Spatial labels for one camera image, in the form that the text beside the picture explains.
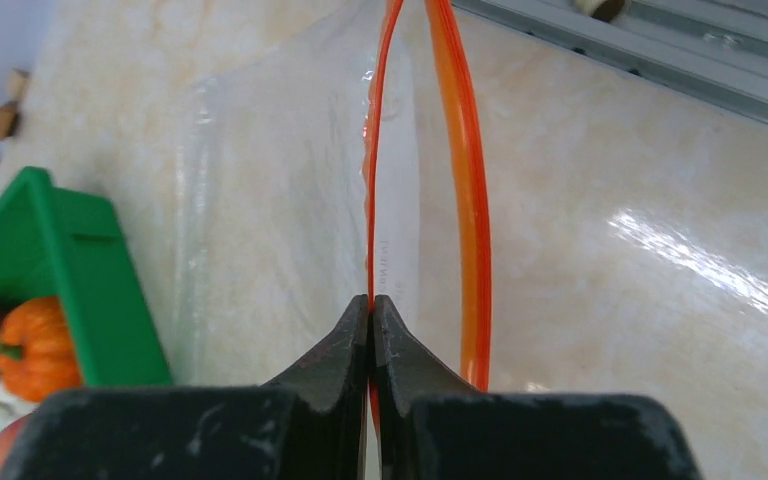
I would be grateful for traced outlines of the green plastic tray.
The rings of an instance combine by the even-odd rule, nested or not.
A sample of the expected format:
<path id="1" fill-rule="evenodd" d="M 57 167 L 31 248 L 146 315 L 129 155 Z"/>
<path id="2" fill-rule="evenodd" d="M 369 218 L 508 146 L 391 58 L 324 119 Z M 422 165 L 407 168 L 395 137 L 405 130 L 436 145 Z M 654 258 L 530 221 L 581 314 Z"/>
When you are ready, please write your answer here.
<path id="1" fill-rule="evenodd" d="M 168 386 L 172 376 L 111 202 L 21 170 L 0 195 L 0 307 L 56 296 L 83 385 Z"/>

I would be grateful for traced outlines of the clear zip bag orange zipper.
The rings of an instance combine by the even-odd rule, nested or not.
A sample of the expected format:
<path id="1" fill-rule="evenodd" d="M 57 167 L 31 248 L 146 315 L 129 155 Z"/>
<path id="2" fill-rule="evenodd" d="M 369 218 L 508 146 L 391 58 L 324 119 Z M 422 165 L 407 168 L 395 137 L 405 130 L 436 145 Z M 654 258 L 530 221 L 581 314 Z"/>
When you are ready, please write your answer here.
<path id="1" fill-rule="evenodd" d="M 456 379 L 489 383 L 492 247 L 471 73 L 446 1 L 350 1 L 183 97 L 173 369 L 184 384 L 270 372 L 344 305 L 420 309 L 421 200 L 454 189 L 445 287 Z"/>

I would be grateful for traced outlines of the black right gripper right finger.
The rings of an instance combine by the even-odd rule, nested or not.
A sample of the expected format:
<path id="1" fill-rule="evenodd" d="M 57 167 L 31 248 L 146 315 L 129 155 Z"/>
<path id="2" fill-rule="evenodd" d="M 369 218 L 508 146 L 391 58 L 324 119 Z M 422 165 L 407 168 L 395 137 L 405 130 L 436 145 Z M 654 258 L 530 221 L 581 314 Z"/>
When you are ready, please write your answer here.
<path id="1" fill-rule="evenodd" d="M 379 296 L 371 317 L 385 479 L 697 479 L 682 429 L 631 394 L 486 393 Z"/>

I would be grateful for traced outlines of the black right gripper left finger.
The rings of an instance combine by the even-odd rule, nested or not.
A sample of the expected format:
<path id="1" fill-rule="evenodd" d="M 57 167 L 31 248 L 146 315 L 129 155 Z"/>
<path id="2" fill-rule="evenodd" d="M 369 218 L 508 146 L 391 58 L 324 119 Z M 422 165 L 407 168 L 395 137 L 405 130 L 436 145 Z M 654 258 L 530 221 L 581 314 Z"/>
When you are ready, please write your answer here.
<path id="1" fill-rule="evenodd" d="M 359 479 L 367 299 L 260 386 L 83 388 L 45 400 L 3 479 Z"/>

